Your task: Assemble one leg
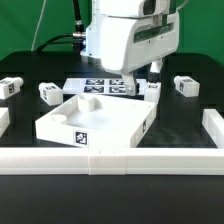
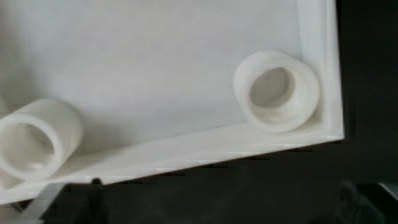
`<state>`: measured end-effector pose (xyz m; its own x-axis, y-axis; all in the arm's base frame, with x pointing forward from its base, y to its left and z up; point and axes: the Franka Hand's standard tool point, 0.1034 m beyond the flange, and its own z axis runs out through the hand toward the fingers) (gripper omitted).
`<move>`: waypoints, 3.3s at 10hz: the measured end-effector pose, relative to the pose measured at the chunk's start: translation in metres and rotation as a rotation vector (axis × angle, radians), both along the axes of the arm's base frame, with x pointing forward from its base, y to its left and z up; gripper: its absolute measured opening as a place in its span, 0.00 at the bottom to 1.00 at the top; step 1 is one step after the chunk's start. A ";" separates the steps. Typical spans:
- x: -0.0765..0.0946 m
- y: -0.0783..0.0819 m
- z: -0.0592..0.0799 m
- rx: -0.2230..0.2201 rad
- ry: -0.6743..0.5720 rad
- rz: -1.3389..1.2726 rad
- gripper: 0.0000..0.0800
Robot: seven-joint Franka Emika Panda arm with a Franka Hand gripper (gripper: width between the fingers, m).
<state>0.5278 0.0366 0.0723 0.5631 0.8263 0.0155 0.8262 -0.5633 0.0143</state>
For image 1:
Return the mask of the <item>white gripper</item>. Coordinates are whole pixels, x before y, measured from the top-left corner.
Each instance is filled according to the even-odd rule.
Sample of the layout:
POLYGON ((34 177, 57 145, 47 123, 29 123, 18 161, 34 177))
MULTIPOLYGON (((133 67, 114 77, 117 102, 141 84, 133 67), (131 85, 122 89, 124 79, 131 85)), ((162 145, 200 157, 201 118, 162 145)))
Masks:
POLYGON ((167 16, 157 25, 152 17, 128 19, 107 17, 101 26, 100 56, 103 68, 124 76, 125 91, 138 94, 139 85, 132 72, 151 63, 150 72, 160 73, 163 63, 155 61, 176 51, 179 43, 179 14, 167 16))

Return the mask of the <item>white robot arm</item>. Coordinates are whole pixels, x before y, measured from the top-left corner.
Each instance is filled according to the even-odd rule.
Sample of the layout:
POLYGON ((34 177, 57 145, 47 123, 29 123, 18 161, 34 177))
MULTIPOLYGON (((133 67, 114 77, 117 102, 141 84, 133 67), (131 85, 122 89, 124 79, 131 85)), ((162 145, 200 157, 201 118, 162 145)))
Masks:
POLYGON ((122 77, 125 91, 138 93, 136 71, 162 65, 179 44, 176 0, 92 0, 82 58, 122 77))

